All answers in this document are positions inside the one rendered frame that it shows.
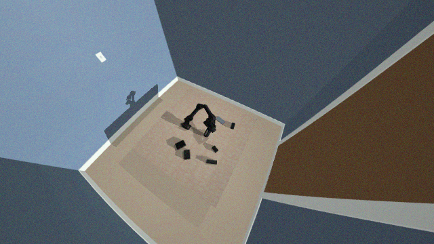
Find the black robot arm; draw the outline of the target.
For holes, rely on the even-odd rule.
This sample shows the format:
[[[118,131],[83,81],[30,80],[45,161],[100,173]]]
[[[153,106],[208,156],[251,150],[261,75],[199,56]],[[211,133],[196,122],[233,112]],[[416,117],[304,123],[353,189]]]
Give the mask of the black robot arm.
[[[216,116],[212,114],[212,112],[210,111],[210,109],[208,108],[208,106],[206,104],[197,104],[196,105],[196,109],[190,115],[188,115],[186,118],[184,118],[184,123],[183,124],[186,125],[186,126],[189,125],[189,122],[193,120],[193,116],[199,110],[201,110],[202,108],[205,109],[205,111],[207,112],[208,117],[209,117],[209,118],[206,119],[207,120],[207,124],[210,126],[210,128],[212,130],[216,129],[216,125],[215,125],[215,123],[216,123]]]

